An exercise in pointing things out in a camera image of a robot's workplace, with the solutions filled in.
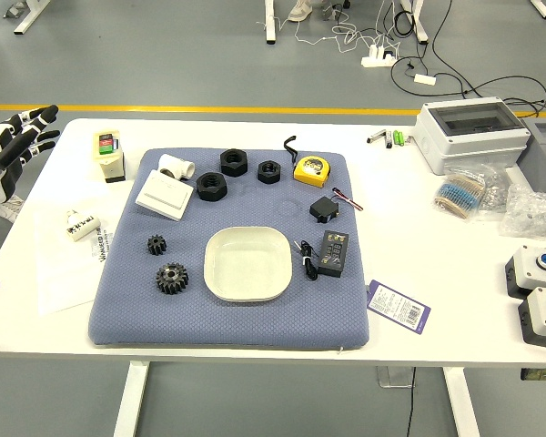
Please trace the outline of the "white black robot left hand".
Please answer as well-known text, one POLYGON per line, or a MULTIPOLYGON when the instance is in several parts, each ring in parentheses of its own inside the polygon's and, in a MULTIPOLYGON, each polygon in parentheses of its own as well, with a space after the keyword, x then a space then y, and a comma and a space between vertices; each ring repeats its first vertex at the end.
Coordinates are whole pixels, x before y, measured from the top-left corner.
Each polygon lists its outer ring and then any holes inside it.
POLYGON ((56 105, 38 107, 0 122, 0 204, 15 194, 24 165, 56 145, 60 132, 48 127, 58 111, 56 105))

